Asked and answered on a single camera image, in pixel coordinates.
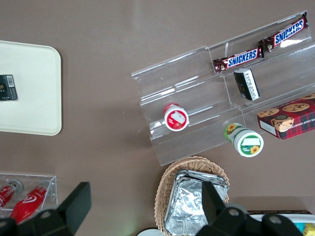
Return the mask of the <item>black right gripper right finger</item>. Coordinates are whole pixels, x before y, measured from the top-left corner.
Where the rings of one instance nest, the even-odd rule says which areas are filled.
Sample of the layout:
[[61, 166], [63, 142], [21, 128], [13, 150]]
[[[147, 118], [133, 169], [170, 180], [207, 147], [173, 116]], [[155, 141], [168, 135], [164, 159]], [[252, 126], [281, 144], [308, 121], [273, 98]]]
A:
[[202, 208], [208, 225], [198, 236], [301, 236], [288, 218], [266, 214], [261, 221], [252, 218], [240, 206], [226, 205], [211, 182], [202, 183]]

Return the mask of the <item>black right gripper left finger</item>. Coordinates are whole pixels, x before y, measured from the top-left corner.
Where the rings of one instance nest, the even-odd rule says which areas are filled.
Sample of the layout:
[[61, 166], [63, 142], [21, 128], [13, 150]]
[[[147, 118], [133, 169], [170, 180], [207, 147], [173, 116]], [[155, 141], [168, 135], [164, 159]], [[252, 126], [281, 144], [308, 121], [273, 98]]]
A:
[[17, 224], [14, 219], [0, 220], [2, 236], [73, 236], [92, 207], [91, 186], [81, 182], [56, 208], [41, 211]]

